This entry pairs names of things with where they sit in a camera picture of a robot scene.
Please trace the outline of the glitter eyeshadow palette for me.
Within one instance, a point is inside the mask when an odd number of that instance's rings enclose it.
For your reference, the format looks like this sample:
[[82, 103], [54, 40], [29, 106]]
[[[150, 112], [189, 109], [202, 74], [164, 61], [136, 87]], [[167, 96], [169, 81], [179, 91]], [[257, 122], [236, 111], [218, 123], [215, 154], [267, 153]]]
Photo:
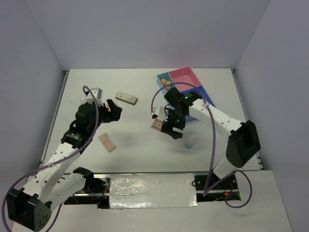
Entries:
[[108, 110], [108, 112], [112, 111], [108, 104], [105, 105], [105, 108]]

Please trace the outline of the gold rectangular palette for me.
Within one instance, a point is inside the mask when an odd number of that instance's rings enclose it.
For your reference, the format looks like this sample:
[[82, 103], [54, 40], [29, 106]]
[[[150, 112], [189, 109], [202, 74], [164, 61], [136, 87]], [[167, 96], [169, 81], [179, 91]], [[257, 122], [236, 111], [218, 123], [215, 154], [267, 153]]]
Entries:
[[121, 91], [119, 91], [119, 92], [116, 94], [115, 98], [116, 98], [117, 100], [120, 100], [120, 101], [122, 101], [122, 102], [128, 103], [128, 104], [130, 104], [130, 105], [135, 105], [135, 104], [137, 103], [137, 101], [138, 101], [138, 98], [137, 98], [137, 97], [134, 97], [134, 96], [132, 96], [132, 95], [126, 94], [126, 93], [121, 92]]

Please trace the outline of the orange eyeshadow palette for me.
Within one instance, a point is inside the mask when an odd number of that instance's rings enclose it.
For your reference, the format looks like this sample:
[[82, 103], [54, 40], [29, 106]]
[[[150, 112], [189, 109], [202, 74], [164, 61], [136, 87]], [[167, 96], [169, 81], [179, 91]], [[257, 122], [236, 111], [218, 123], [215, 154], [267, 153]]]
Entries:
[[151, 124], [151, 128], [161, 132], [163, 126], [163, 120], [156, 118]]

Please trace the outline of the small white pink bottle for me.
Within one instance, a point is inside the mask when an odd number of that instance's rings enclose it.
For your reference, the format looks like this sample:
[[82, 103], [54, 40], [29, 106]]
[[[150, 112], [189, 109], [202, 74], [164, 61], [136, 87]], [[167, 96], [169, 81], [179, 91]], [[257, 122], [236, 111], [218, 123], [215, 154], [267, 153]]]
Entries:
[[186, 148], [191, 149], [191, 148], [194, 146], [195, 141], [196, 141], [196, 135], [197, 135], [197, 134], [193, 131], [193, 132], [191, 132], [191, 133], [187, 136], [187, 138], [186, 138], [186, 140], [185, 140], [185, 142], [184, 142], [184, 146], [185, 146]]

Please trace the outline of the pink rectangular palette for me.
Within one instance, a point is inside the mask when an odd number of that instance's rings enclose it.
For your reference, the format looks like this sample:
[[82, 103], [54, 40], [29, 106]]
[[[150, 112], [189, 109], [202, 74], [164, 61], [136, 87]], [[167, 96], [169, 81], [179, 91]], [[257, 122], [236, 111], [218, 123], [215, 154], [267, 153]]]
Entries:
[[108, 152], [112, 152], [116, 149], [116, 145], [113, 143], [113, 141], [110, 139], [108, 134], [104, 133], [98, 137], [98, 139], [101, 141], [103, 146]]

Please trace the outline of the yellow makeup sponge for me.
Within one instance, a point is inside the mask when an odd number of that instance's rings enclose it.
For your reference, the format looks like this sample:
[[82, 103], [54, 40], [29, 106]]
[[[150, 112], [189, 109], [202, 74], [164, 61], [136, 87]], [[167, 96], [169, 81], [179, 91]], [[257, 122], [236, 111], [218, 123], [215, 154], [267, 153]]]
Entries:
[[166, 79], [161, 79], [161, 83], [162, 83], [162, 85], [165, 85], [166, 84]]

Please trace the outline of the beige makeup sponge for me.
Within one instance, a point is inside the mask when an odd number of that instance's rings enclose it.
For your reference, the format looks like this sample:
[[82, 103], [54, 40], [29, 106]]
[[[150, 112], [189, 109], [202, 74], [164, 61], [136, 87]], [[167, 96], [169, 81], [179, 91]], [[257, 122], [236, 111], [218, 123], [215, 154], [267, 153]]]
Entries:
[[166, 85], [165, 85], [165, 86], [166, 86], [166, 89], [171, 89], [171, 85], [170, 85], [170, 84], [171, 84], [170, 81], [167, 81], [167, 82], [166, 82]]

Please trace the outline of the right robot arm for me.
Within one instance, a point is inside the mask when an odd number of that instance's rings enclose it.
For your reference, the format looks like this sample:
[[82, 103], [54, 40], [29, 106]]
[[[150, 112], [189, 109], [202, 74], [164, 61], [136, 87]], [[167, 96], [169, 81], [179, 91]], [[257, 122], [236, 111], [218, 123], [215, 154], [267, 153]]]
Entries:
[[182, 133], [175, 129], [183, 130], [186, 117], [191, 116], [215, 129], [215, 133], [227, 140], [224, 158], [212, 169], [210, 183], [213, 188], [221, 189], [227, 183], [226, 176], [242, 168], [261, 149], [256, 125], [252, 121], [232, 118], [194, 91], [183, 94], [174, 87], [164, 98], [171, 108], [155, 107], [152, 112], [153, 118], [162, 120], [161, 132], [173, 139], [182, 138]]

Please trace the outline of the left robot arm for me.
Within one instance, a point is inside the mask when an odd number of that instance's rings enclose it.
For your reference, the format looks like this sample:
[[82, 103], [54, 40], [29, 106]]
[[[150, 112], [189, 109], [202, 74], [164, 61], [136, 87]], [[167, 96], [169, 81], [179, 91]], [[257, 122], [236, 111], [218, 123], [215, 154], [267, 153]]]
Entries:
[[49, 161], [32, 171], [33, 178], [24, 186], [8, 190], [5, 204], [9, 219], [39, 232], [47, 225], [52, 212], [60, 209], [70, 195], [80, 190], [92, 191], [95, 186], [92, 171], [78, 167], [67, 177], [64, 173], [92, 142], [98, 127], [118, 121], [121, 112], [122, 108], [111, 99], [106, 103], [90, 100], [81, 104]]

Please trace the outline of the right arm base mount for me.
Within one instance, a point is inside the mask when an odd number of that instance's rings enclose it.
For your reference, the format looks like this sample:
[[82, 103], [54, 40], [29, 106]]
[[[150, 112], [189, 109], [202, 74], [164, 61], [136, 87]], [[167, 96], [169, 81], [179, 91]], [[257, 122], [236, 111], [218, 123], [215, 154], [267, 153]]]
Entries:
[[191, 185], [196, 190], [197, 202], [214, 202], [224, 201], [226, 196], [228, 201], [240, 201], [239, 189], [235, 174], [221, 181], [219, 184], [214, 186], [206, 196], [203, 196], [204, 187], [206, 184], [208, 175], [206, 173], [194, 174], [194, 180]]

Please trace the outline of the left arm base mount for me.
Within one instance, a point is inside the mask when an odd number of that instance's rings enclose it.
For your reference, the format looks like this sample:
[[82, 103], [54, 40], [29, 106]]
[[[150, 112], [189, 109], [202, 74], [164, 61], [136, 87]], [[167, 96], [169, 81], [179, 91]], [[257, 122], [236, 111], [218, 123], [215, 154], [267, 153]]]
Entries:
[[109, 192], [111, 176], [95, 175], [85, 168], [77, 168], [74, 172], [85, 175], [84, 187], [72, 194], [64, 205], [96, 205], [99, 209], [109, 209]]

